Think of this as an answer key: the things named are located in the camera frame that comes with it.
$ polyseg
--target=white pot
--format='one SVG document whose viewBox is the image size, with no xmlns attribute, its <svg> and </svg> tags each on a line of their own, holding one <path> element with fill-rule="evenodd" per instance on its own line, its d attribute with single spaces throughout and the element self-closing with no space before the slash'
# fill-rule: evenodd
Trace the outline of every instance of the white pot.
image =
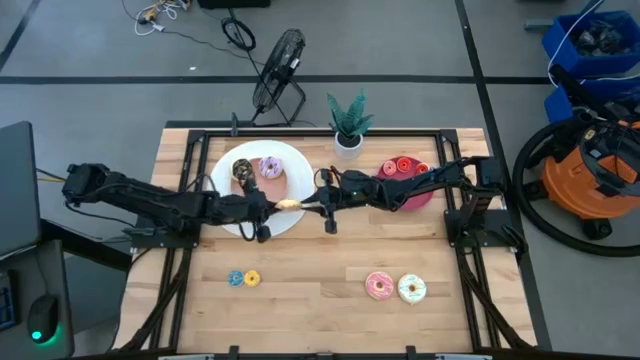
<svg viewBox="0 0 640 360">
<path fill-rule="evenodd" d="M 358 145 L 352 148 L 348 148 L 340 145 L 340 142 L 338 141 L 338 133 L 336 133 L 336 136 L 334 138 L 334 149 L 336 150 L 336 154 L 344 160 L 353 160 L 357 158 L 358 155 L 360 155 L 360 152 L 362 152 L 362 143 L 364 143 L 364 138 L 362 137 L 362 135 L 359 136 L 360 142 L 358 143 Z"/>
</svg>

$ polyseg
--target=white plate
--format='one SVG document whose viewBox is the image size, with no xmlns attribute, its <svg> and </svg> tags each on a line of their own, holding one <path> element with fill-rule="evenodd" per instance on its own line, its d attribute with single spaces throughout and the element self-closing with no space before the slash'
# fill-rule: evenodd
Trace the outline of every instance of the white plate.
<svg viewBox="0 0 640 360">
<path fill-rule="evenodd" d="M 238 159 L 255 159 L 264 156 L 275 156 L 282 159 L 284 171 L 287 174 L 287 199 L 304 200 L 313 195 L 313 170 L 307 159 L 291 145 L 274 140 L 258 140 L 246 142 L 236 146 L 216 163 L 211 171 L 211 179 L 221 196 L 230 195 L 231 192 L 231 164 Z M 271 236 L 282 234 L 295 225 L 304 211 L 280 212 L 269 218 L 265 225 L 269 226 Z M 253 234 L 250 223 L 242 223 L 244 233 L 247 236 Z M 228 232 L 242 236 L 237 225 L 223 226 Z"/>
</svg>

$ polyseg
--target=red toy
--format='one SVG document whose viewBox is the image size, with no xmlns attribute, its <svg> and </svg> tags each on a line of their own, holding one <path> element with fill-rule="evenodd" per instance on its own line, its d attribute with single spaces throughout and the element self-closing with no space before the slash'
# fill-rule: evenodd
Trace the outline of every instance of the red toy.
<svg viewBox="0 0 640 360">
<path fill-rule="evenodd" d="M 384 162 L 384 164 L 382 164 L 382 171 L 387 176 L 395 175 L 397 170 L 398 168 L 396 167 L 396 163 L 391 160 L 387 160 Z"/>
<path fill-rule="evenodd" d="M 396 164 L 398 164 L 398 170 L 400 172 L 409 172 L 411 171 L 411 168 L 413 167 L 411 164 L 411 159 L 407 158 L 407 157 L 401 157 L 396 161 Z"/>
<path fill-rule="evenodd" d="M 400 160 L 402 159 L 406 159 L 409 161 L 409 171 L 407 172 L 401 172 L 401 171 L 396 171 L 393 175 L 387 175 L 385 173 L 385 166 L 388 162 L 391 162 L 392 164 L 396 165 L 400 162 Z M 419 160 L 416 160 L 414 158 L 411 157 L 396 157 L 393 159 L 389 159 L 387 161 L 385 161 L 383 163 L 382 166 L 380 166 L 380 170 L 378 171 L 378 177 L 380 179 L 395 179 L 395 180 L 405 180 L 405 179 L 409 179 L 412 178 L 416 175 L 418 175 L 418 165 L 421 164 L 421 162 Z M 412 210 L 418 210 L 421 207 L 425 206 L 429 200 L 431 200 L 431 198 L 433 197 L 433 192 L 429 192 L 420 196 L 416 196 L 416 197 L 412 197 L 411 199 L 407 200 L 407 202 L 400 208 L 400 210 L 403 211 L 412 211 Z"/>
<path fill-rule="evenodd" d="M 416 166 L 416 175 L 426 173 L 427 171 L 429 171 L 429 165 L 425 163 L 420 163 Z"/>
</svg>

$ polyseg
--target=orange vacuum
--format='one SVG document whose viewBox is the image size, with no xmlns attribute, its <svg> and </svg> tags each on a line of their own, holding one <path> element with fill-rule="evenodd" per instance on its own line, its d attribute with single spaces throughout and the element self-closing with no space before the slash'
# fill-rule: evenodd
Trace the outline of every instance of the orange vacuum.
<svg viewBox="0 0 640 360">
<path fill-rule="evenodd" d="M 629 125 L 624 121 L 620 122 L 621 127 Z M 640 129 L 640 122 L 635 122 L 630 128 Z M 593 129 L 585 133 L 585 138 L 594 136 Z M 617 177 L 619 182 L 632 185 L 638 181 L 638 172 L 615 154 L 600 156 L 596 163 L 600 169 L 608 171 L 611 177 Z M 585 164 L 578 146 L 561 162 L 556 162 L 552 156 L 546 158 L 542 183 L 550 200 L 584 220 L 620 217 L 640 206 L 640 197 L 622 194 L 608 196 L 606 191 L 602 191 L 596 176 L 597 170 L 593 171 Z"/>
<path fill-rule="evenodd" d="M 553 201 L 580 218 L 590 240 L 611 235 L 609 219 L 640 207 L 640 116 L 619 119 L 560 66 L 551 73 L 591 110 L 548 125 L 524 145 L 513 169 L 515 199 L 536 227 L 567 246 L 602 256 L 639 256 L 640 245 L 604 246 L 575 238 L 531 206 L 535 200 Z M 524 183 L 525 169 L 539 164 L 540 178 Z"/>
</svg>

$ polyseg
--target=wooden tabletop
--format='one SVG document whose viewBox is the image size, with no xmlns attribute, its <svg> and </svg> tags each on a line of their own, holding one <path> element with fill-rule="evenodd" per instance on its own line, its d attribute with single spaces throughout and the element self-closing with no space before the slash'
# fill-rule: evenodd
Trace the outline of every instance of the wooden tabletop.
<svg viewBox="0 0 640 360">
<path fill-rule="evenodd" d="M 153 184 L 177 188 L 188 131 L 164 130 Z M 489 154 L 482 129 L 457 131 L 462 156 Z M 207 173 L 224 153 L 251 140 L 255 138 L 212 139 Z M 335 165 L 376 174 L 382 161 L 398 155 L 438 165 L 435 141 L 425 137 L 368 137 L 360 157 L 351 162 L 336 157 L 333 138 L 275 140 L 297 148 L 314 170 Z M 226 353 L 230 345 L 239 345 L 242 353 L 401 353 L 407 345 L 415 345 L 418 352 L 471 351 L 456 257 L 446 240 L 445 209 L 444 192 L 437 191 L 415 212 L 342 211 L 336 215 L 337 235 L 324 232 L 324 219 L 306 214 L 264 244 L 204 226 L 191 262 L 178 351 Z M 129 274 L 116 347 L 131 338 L 153 308 L 165 252 L 150 251 Z M 535 343 L 514 255 L 507 248 L 482 252 L 496 306 L 523 339 Z M 232 288 L 227 277 L 235 269 L 257 270 L 262 283 Z M 385 271 L 395 281 L 406 273 L 417 274 L 427 283 L 428 295 L 414 306 L 397 293 L 375 301 L 364 289 L 373 271 Z M 483 344 L 488 345 L 477 301 L 476 308 Z M 170 305 L 161 345 L 168 341 L 172 312 Z"/>
</svg>

